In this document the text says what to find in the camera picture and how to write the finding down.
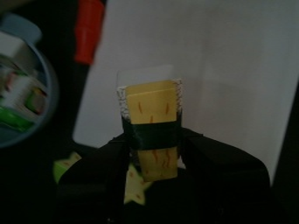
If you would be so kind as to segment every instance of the white backdrop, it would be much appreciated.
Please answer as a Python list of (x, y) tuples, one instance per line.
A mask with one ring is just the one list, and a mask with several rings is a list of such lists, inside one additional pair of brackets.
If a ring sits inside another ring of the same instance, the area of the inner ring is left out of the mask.
[(73, 132), (121, 130), (117, 72), (172, 64), (182, 126), (257, 157), (273, 179), (299, 72), (296, 0), (109, 0)]

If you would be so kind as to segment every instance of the yellow and green figure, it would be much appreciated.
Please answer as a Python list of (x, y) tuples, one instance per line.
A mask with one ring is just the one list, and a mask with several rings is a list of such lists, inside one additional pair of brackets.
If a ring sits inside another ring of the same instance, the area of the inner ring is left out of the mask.
[(161, 80), (117, 89), (125, 139), (136, 151), (144, 181), (177, 176), (181, 85), (181, 80)]

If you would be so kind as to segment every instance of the black fabric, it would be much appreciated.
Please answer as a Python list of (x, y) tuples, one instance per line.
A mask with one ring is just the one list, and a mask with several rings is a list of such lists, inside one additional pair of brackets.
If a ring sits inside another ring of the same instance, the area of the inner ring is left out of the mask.
[(198, 203), (192, 178), (178, 169), (177, 178), (153, 182), (145, 191), (145, 205), (125, 204), (125, 224), (198, 224)]

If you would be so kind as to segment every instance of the blue plastic container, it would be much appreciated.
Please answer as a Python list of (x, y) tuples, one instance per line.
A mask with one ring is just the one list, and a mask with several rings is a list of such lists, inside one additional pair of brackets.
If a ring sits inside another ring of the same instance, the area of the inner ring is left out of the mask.
[(50, 120), (58, 99), (58, 83), (49, 61), (45, 59), (42, 54), (34, 47), (35, 42), (42, 36), (39, 28), (22, 17), (9, 13), (3, 15), (0, 25), (0, 31), (15, 36), (17, 38), (21, 38), (25, 44), (30, 47), (37, 59), (37, 80), (46, 87), (43, 111), (41, 115), (38, 115), (37, 121), (34, 122), (33, 126), (23, 132), (0, 126), (1, 149), (19, 143)]

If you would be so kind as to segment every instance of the red object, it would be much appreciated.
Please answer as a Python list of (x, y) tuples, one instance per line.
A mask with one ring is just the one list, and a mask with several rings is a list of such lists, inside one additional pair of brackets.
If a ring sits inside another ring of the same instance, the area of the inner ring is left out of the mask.
[(90, 65), (97, 47), (104, 18), (104, 4), (98, 0), (78, 0), (78, 15), (74, 27), (76, 54), (78, 63)]

